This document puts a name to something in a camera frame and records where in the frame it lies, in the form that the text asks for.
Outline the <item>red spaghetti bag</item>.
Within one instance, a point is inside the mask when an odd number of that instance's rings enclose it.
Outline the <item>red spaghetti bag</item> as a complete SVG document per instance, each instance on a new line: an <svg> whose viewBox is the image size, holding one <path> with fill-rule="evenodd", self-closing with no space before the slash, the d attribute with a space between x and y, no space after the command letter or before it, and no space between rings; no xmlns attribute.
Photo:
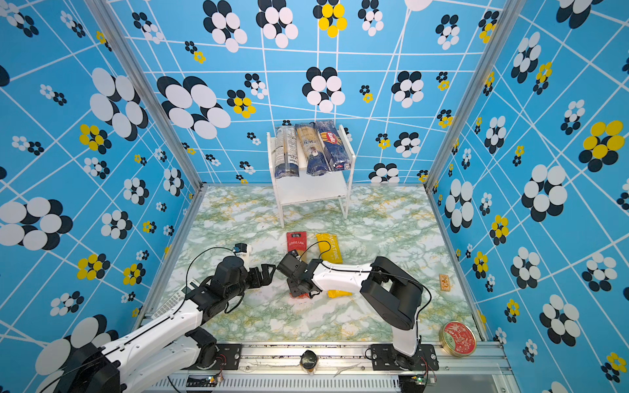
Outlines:
<svg viewBox="0 0 629 393"><path fill-rule="evenodd" d="M288 254L293 255L304 265L307 265L307 233L306 232L290 232L287 233L287 249ZM288 270L285 275L292 278L292 271Z"/></svg>

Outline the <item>yellow Pastatime spaghetti bag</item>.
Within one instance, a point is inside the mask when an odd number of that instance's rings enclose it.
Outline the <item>yellow Pastatime spaghetti bag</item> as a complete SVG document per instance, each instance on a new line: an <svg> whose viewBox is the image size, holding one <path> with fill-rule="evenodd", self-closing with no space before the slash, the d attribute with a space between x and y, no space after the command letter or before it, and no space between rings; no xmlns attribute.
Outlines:
<svg viewBox="0 0 629 393"><path fill-rule="evenodd" d="M316 241L319 246L320 258L336 265L343 263L342 253L339 247L337 236L334 234L316 234ZM341 290L328 291L331 299L352 296L351 292Z"/></svg>

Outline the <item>white label spaghetti bag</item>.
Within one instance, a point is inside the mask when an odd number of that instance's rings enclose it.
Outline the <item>white label spaghetti bag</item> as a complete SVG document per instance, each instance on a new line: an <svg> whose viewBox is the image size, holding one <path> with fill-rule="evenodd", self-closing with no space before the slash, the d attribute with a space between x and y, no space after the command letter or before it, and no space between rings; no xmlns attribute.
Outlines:
<svg viewBox="0 0 629 393"><path fill-rule="evenodd" d="M285 125L277 129L273 159L276 179L299 176L297 138L294 126Z"/></svg>

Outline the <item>blue clear spaghetti bag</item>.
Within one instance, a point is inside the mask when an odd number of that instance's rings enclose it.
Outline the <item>blue clear spaghetti bag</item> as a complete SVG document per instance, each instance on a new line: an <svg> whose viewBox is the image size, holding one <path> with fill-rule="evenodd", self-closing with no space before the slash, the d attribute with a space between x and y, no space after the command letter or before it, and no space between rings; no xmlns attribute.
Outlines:
<svg viewBox="0 0 629 393"><path fill-rule="evenodd" d="M306 157L306 173L321 176L329 172L329 164L324 155L324 148L319 133L313 124L297 124L296 133Z"/></svg>

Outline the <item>blue Barilla spaghetti box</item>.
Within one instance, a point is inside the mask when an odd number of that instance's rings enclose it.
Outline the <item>blue Barilla spaghetti box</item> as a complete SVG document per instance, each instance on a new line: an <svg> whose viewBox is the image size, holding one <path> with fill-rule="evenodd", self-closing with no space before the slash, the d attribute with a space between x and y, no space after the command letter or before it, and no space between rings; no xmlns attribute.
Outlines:
<svg viewBox="0 0 629 393"><path fill-rule="evenodd" d="M317 121L314 124L324 147L324 156L332 171L350 170L351 159L341 135L333 121Z"/></svg>

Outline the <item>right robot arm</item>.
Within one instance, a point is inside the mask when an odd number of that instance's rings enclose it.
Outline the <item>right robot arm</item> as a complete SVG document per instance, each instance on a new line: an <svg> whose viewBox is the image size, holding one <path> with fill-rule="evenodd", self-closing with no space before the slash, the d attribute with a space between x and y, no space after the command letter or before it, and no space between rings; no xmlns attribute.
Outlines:
<svg viewBox="0 0 629 393"><path fill-rule="evenodd" d="M313 259L306 263L285 255L278 271L287 278L296 295L313 296L339 290L360 294L391 326L396 356L409 364L419 355L418 317L429 304L423 297L429 291L417 279L386 257L363 265L341 265Z"/></svg>

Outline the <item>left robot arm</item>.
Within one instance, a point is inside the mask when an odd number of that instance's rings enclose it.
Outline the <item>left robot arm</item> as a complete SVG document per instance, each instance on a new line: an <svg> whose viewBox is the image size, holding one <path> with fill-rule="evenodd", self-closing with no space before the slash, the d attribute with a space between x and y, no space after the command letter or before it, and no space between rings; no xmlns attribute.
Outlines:
<svg viewBox="0 0 629 393"><path fill-rule="evenodd" d="M229 255L213 275L188 288L183 301L134 332L103 346L88 343L67 360L43 392L140 392L185 368L223 369L228 358L203 328L230 311L229 302L249 289L270 285L275 265L247 269Z"/></svg>

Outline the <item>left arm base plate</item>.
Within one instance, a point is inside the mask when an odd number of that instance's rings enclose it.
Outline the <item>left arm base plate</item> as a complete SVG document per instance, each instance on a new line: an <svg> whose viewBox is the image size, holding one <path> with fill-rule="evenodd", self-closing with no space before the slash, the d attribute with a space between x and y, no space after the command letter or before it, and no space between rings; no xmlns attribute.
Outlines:
<svg viewBox="0 0 629 393"><path fill-rule="evenodd" d="M234 371L240 365L242 344L218 343L201 349L193 368L198 370Z"/></svg>

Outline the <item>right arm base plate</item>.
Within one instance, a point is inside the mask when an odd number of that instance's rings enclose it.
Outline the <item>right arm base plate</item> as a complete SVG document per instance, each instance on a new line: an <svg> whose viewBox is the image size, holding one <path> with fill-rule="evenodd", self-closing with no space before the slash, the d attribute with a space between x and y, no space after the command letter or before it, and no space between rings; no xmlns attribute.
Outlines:
<svg viewBox="0 0 629 393"><path fill-rule="evenodd" d="M412 356L403 355L392 344L373 344L365 356L374 371L438 371L440 366L433 345L420 344Z"/></svg>

